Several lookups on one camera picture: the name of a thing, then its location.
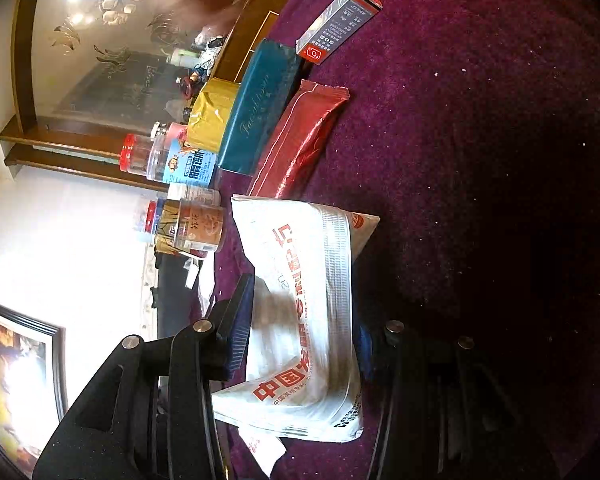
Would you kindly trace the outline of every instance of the jar label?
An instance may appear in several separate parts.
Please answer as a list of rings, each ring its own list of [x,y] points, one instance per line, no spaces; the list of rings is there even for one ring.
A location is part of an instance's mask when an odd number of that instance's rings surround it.
[[[173,139],[162,181],[167,184],[191,184],[207,187],[216,165],[216,154],[193,148],[185,141]]]

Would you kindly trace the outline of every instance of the picture frame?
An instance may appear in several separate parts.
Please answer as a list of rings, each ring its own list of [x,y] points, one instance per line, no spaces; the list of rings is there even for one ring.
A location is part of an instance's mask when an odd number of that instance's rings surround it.
[[[64,329],[0,306],[0,453],[31,478],[67,409]]]

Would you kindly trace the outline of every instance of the metal bolt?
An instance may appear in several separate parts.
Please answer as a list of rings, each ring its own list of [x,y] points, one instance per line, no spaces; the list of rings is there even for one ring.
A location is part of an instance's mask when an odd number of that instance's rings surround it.
[[[196,332],[209,332],[213,325],[208,319],[200,319],[199,321],[193,324],[193,330]]]
[[[463,350],[471,350],[475,346],[475,342],[467,335],[461,335],[458,338],[458,346]]]
[[[122,347],[130,350],[140,344],[140,338],[137,335],[129,335],[122,342]]]
[[[386,322],[386,329],[394,334],[399,334],[404,330],[404,323],[392,319],[391,321]]]

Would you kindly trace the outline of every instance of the red package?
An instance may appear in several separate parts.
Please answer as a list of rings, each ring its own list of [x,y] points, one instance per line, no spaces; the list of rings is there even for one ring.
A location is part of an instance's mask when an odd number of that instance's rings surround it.
[[[298,198],[327,143],[335,110],[348,99],[346,88],[303,79],[260,155],[247,195]]]

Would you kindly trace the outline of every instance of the red and white box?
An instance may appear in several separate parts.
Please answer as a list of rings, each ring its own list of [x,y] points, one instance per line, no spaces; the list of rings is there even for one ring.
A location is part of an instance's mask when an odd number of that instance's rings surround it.
[[[334,0],[296,41],[296,54],[320,65],[380,10],[380,0]]]

